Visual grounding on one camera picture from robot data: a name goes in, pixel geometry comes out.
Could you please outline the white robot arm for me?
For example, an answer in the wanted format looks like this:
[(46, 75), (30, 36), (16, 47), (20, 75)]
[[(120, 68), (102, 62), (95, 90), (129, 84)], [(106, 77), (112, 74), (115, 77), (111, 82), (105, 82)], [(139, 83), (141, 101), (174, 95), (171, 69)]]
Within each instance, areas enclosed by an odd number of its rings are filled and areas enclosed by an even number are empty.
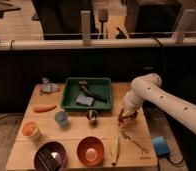
[(196, 134), (196, 105), (167, 93), (160, 88), (161, 84), (161, 77), (156, 73), (134, 78), (131, 89), (123, 98), (118, 122), (123, 123), (125, 119), (135, 117), (147, 100)]

